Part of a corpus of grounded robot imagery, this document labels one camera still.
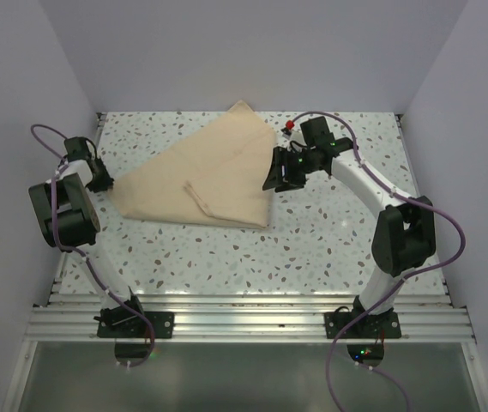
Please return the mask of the beige cloth mat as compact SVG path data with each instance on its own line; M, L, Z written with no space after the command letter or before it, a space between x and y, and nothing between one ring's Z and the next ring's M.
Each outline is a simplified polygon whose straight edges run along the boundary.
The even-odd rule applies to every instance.
M272 197L262 185L276 141L240 100L117 179L109 198L128 219L264 229Z

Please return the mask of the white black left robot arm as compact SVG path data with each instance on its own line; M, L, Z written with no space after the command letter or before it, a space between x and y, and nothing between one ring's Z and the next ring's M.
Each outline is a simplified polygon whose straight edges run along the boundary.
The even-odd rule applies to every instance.
M66 155L54 178L28 189L40 231L49 246L72 253L79 262L101 302L96 319L127 336L139 336L148 317L106 256L99 241L99 217L88 195L110 190L114 180L86 137L68 138L64 147Z

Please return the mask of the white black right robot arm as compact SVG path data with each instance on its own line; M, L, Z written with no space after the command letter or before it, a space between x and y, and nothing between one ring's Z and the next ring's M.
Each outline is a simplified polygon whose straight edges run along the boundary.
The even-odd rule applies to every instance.
M370 166L358 150L357 137L335 138L327 119L317 113L294 132L283 129L286 146L276 146L262 188L276 192L304 188L311 173L325 172L345 185L371 212L377 223L371 241L375 268L355 303L351 326L359 336L372 336L381 315L394 307L401 280L422 267L436 252L435 222L428 197L413 197Z

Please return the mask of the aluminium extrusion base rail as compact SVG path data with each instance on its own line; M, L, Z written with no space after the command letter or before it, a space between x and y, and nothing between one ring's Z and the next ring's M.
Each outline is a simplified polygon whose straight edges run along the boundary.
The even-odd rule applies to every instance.
M99 150L116 183L218 112L109 112ZM395 115L340 114L362 156L417 196ZM174 313L174 342L321 342L323 314L352 305L373 271L375 220L325 173L304 190L274 195L264 231L131 221L105 195L92 195L103 247L145 310ZM26 338L97 338L99 299L70 255L58 265L46 307L33 309ZM397 297L404 342L472 342L466 309L454 308L441 270L410 280Z

